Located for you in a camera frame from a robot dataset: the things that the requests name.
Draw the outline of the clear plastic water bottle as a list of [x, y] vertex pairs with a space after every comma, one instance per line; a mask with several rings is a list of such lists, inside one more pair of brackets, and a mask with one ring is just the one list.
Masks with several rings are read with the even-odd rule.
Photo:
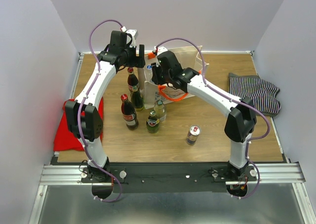
[[149, 71], [149, 72], [151, 72], [152, 71], [152, 65], [147, 65], [147, 70]]

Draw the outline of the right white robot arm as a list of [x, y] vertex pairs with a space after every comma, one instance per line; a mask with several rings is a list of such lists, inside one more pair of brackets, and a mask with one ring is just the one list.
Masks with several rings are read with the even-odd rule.
[[239, 180], [245, 175], [249, 164], [247, 160], [248, 142], [251, 139], [256, 115], [252, 100], [240, 99], [204, 81], [202, 74], [188, 67], [183, 69], [176, 55], [165, 50], [151, 54], [153, 73], [163, 82], [172, 84], [176, 89], [195, 95], [217, 108], [227, 118], [224, 132], [231, 141], [230, 158], [226, 175], [231, 180]]

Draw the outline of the beige canvas tote bag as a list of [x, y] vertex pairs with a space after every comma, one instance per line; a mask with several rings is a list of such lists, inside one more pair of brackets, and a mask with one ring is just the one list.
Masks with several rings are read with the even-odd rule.
[[137, 70], [145, 109], [153, 108], [158, 100], [167, 104], [192, 97], [186, 93], [186, 86], [182, 83], [194, 75], [193, 71], [202, 72], [199, 49], [201, 46], [171, 49], [160, 46], [157, 52], [145, 55], [145, 66]]

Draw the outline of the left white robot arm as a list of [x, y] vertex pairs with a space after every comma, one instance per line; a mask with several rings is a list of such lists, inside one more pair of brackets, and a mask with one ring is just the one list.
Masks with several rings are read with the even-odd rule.
[[103, 119], [98, 112], [99, 104], [120, 67], [144, 67], [144, 45], [136, 45], [137, 37], [135, 29], [112, 31], [110, 43], [94, 55], [95, 68], [84, 89], [65, 104], [68, 130], [79, 140], [87, 155], [88, 173], [99, 182], [110, 177], [109, 160], [100, 138]]

